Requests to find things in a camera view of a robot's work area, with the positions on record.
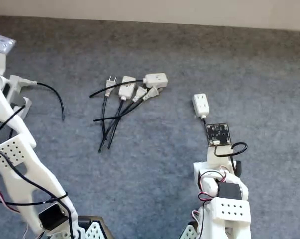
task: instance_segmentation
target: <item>perforated white plate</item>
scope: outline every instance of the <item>perforated white plate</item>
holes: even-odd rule
[[[99,223],[91,223],[86,231],[86,239],[105,239]]]
[[[187,225],[185,230],[183,231],[180,239],[195,239],[197,237],[197,233],[192,225]]]

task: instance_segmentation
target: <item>cable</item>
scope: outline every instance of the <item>cable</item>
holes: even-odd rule
[[[19,172],[19,170],[13,165],[13,163],[11,162],[11,160],[7,157],[6,154],[4,154],[2,151],[0,151],[0,155],[6,160],[6,162],[8,163],[8,165],[12,168],[12,170],[19,176],[21,177],[23,180],[25,180],[27,183],[35,186],[36,188],[44,191],[45,193],[47,193],[48,195],[50,195],[52,198],[56,198],[57,197],[50,191],[48,191],[47,189],[45,189],[44,187],[38,185],[37,183],[31,181],[30,179],[26,178],[21,172]],[[60,199],[56,200],[61,206],[63,206],[68,213],[68,217],[69,217],[69,228],[70,228],[70,237],[71,239],[75,239],[74,238],[74,232],[73,232],[73,227],[72,227],[72,216],[71,216],[71,211],[68,208],[68,206],[63,203]]]
[[[102,121],[102,120],[114,120],[114,119],[117,119],[117,118],[121,118],[122,116],[130,113],[132,110],[134,110],[135,108],[137,108],[144,100],[141,98],[138,100],[138,102],[135,103],[134,107],[128,109],[127,111],[125,112],[122,112],[122,114],[120,115],[117,115],[117,116],[112,116],[112,117],[106,117],[106,118],[101,118],[101,119],[94,119],[94,122],[98,122],[98,121]]]
[[[53,92],[55,92],[55,94],[57,95],[57,97],[58,97],[58,99],[59,99],[60,105],[61,105],[62,121],[65,121],[65,109],[64,109],[64,103],[63,103],[63,101],[62,101],[62,99],[61,99],[61,96],[60,96],[60,94],[58,93],[58,91],[57,91],[55,88],[53,88],[53,87],[51,87],[51,86],[49,86],[49,85],[47,85],[47,84],[45,84],[45,83],[37,82],[37,84],[40,85],[40,86],[47,87],[47,88],[49,88],[50,90],[52,90]]]
[[[45,232],[42,232],[41,234],[39,234],[35,239],[41,239],[42,236],[44,235]]]
[[[232,147],[231,147],[231,149],[233,149],[234,147],[239,146],[239,145],[243,145],[243,146],[244,146],[244,148],[243,148],[241,151],[238,151],[238,152],[236,152],[236,153],[221,154],[221,155],[218,155],[218,154],[216,153],[217,146],[215,146],[214,155],[215,155],[216,157],[219,157],[219,158],[225,158],[225,157],[236,156],[236,155],[242,154],[242,153],[245,152],[245,151],[247,150],[247,148],[248,148],[248,145],[247,145],[246,143],[244,143],[244,142],[238,142],[238,143],[233,144]]]
[[[127,84],[130,84],[130,83],[136,83],[136,82],[143,82],[143,80],[135,80],[135,81],[121,82],[121,83],[115,84],[115,85],[113,85],[113,86],[109,86],[109,87],[103,88],[103,89],[101,89],[101,90],[98,90],[98,91],[92,93],[91,95],[89,95],[89,98],[92,98],[93,96],[95,96],[95,95],[101,93],[102,91],[106,91],[107,89],[111,89],[111,88],[118,87],[118,86],[122,86],[122,85],[127,85]]]
[[[196,211],[196,210],[193,210],[192,213],[191,213],[192,218],[193,218],[194,221],[199,225],[200,223],[199,223],[198,219],[194,216],[194,214],[195,214],[196,216],[199,216],[200,214],[199,214],[199,212]]]
[[[130,103],[123,111],[122,111],[122,113],[126,112],[133,104],[134,104],[134,102],[131,102],[131,103]],[[103,147],[103,145],[104,145],[104,143],[105,143],[105,140],[106,140],[106,137],[108,136],[108,134],[109,134],[109,132],[111,131],[112,127],[114,126],[115,122],[116,122],[116,120],[113,120],[113,121],[111,122],[109,128],[108,128],[107,131],[105,132],[105,136],[103,137],[102,142],[101,142],[101,144],[100,144],[100,146],[99,146],[98,153],[101,153],[102,147]]]
[[[26,234],[28,232],[28,228],[29,228],[29,226],[28,226],[28,223],[27,223],[26,231],[24,232],[24,235],[22,236],[22,239],[26,239]]]
[[[120,112],[121,112],[123,103],[124,103],[124,101],[121,100],[120,107],[119,107],[119,109],[118,109],[118,115],[119,115]],[[111,148],[111,145],[112,145],[112,142],[113,142],[113,139],[114,139],[114,135],[115,135],[115,132],[116,132],[116,128],[118,127],[118,124],[119,124],[120,120],[121,120],[121,118],[118,118],[118,119],[115,120],[115,123],[114,123],[114,126],[113,126],[114,129],[112,130],[111,138],[110,138],[110,141],[109,141],[109,144],[108,144],[108,149]]]
[[[15,209],[15,208],[12,208],[10,206],[7,205],[7,203],[5,202],[5,198],[4,198],[4,195],[1,193],[0,191],[0,200],[1,202],[3,203],[3,205],[10,211],[14,212],[14,213],[20,213],[19,210]]]
[[[36,205],[41,205],[41,204],[46,204],[46,203],[53,203],[56,202],[60,199],[63,199],[65,197],[68,196],[68,193],[66,192],[66,194],[64,196],[61,196],[59,198],[53,198],[53,199],[49,199],[47,201],[43,201],[43,202],[37,202],[37,203],[10,203],[10,202],[5,202],[7,205],[11,205],[11,206],[36,206]]]
[[[208,174],[208,173],[217,173],[217,174],[219,174],[219,175],[222,177],[221,181],[224,181],[224,180],[226,179],[226,174],[225,174],[225,176],[224,176],[224,175],[222,175],[220,172],[218,172],[218,171],[216,171],[216,170],[208,170],[208,171],[204,172],[203,174],[201,174],[201,175],[199,176],[200,189],[201,189],[201,190],[203,190],[203,185],[202,185],[202,183],[201,183],[201,179],[202,179],[203,176],[205,176],[205,175]]]
[[[11,129],[11,130],[10,130],[10,133],[9,133],[9,136],[8,136],[8,139],[11,139],[13,134],[14,134],[14,130]]]
[[[1,126],[0,126],[0,131],[7,125],[7,123],[9,121],[11,121],[12,118],[15,117],[15,115],[17,115],[19,112],[21,112],[26,106],[22,106],[20,107],[18,110],[16,110],[16,112],[14,112],[9,118],[8,120],[6,120]]]
[[[107,100],[108,100],[108,96],[104,96],[103,105],[102,105],[102,115],[101,115],[102,118],[104,118]],[[104,120],[102,120],[102,133],[104,136],[105,135],[105,121]]]
[[[209,196],[210,198],[201,198],[201,197],[200,197],[201,195],[207,195],[207,196]],[[208,194],[207,192],[199,192],[198,198],[199,198],[200,201],[203,201],[203,202],[209,202],[209,201],[211,201],[214,197],[211,196],[210,194]]]
[[[119,108],[117,109],[117,111],[116,111],[116,113],[115,113],[116,116],[120,114],[121,109],[122,109],[122,106],[123,106],[123,103],[124,103],[124,100],[121,100],[121,101],[120,101]],[[109,132],[111,131],[112,127],[114,126],[114,124],[115,124],[115,120],[113,120],[113,121],[111,122],[109,128],[107,129],[106,133],[104,134],[104,136],[103,136],[103,138],[102,138],[102,142],[101,142],[101,144],[100,144],[100,146],[99,146],[98,153],[101,153],[102,147],[103,147],[103,145],[104,145],[104,142],[106,141],[106,138],[107,138]]]
[[[205,203],[207,203],[207,201],[203,202],[203,219],[202,219],[202,222],[201,222],[201,231],[200,231],[200,236],[199,236],[199,239],[201,239],[201,236],[203,234],[203,229],[204,229],[204,206],[205,206]]]

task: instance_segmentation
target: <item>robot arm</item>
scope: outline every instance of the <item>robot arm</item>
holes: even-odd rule
[[[180,239],[251,239],[249,192],[239,178],[237,166],[241,163],[232,159],[244,152],[247,144],[231,145],[227,124],[206,125],[209,106],[205,94],[194,95],[193,104],[196,115],[203,119],[209,148],[207,162],[194,163],[194,182],[203,203],[192,211],[194,221],[186,226]],[[234,153],[237,145],[245,148]]]
[[[41,163],[34,152],[36,141],[22,120],[31,101],[23,101],[21,97],[19,104],[14,104],[23,82],[27,80],[18,76],[11,76],[8,80],[2,76],[6,54],[12,48],[12,45],[8,45],[10,49],[5,49],[2,45],[4,43],[8,45],[15,41],[0,36],[0,122],[3,122],[0,130],[7,124],[17,132],[17,136],[0,144],[0,174],[12,203],[17,206],[16,211],[34,233],[39,235],[38,238],[46,233],[52,239],[112,239],[113,236],[101,217],[78,216],[55,175]],[[27,169],[23,174],[17,169],[22,164]],[[46,202],[40,202],[47,205],[41,212],[35,208],[33,192],[36,190],[44,191],[51,197]]]
[[[13,109],[0,89],[0,121],[5,122],[13,114]],[[14,171],[14,167],[16,168],[16,166],[21,164],[24,164],[27,168],[24,177],[28,180],[48,190],[56,198],[64,196],[66,192],[56,177],[40,162],[34,152],[33,149],[36,147],[36,142],[21,117],[16,115],[7,124],[18,135],[0,144],[0,152],[2,152],[0,154],[0,174],[4,179],[7,191],[13,202],[33,203],[33,192],[39,190],[38,187],[30,184]],[[55,205],[64,214],[63,221],[61,218],[57,218],[55,222],[46,222],[44,218],[40,220],[40,214],[34,206],[17,206],[17,208],[31,229],[37,234],[45,231],[49,236],[56,232],[65,232],[70,235],[70,226],[72,226],[73,239],[84,238],[85,231],[78,226],[78,214],[69,197],[60,199]]]

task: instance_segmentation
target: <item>outlet adapter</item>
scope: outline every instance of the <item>outlet adapter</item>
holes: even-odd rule
[[[197,117],[205,118],[209,114],[209,105],[206,94],[195,94],[192,98],[195,114]]]
[[[122,82],[135,81],[135,78],[130,76],[123,76]],[[119,96],[122,100],[129,100],[132,97],[135,83],[120,86]]]
[[[147,88],[155,86],[158,89],[167,86],[168,78],[166,77],[165,73],[147,74],[143,78],[143,83]]]

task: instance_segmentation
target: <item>gray carpet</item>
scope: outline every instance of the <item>gray carpet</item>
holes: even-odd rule
[[[253,239],[300,239],[300,33],[231,27],[0,17],[17,40],[6,75],[58,89],[23,91],[36,152],[81,215],[103,216],[117,239],[177,239],[200,203],[193,162],[207,140],[191,96],[207,93],[208,123],[228,122],[249,149]],[[165,72],[168,87],[124,118],[111,151],[98,154],[109,75]],[[107,115],[118,107],[112,95]],[[22,238],[24,223],[0,205],[0,239]]]

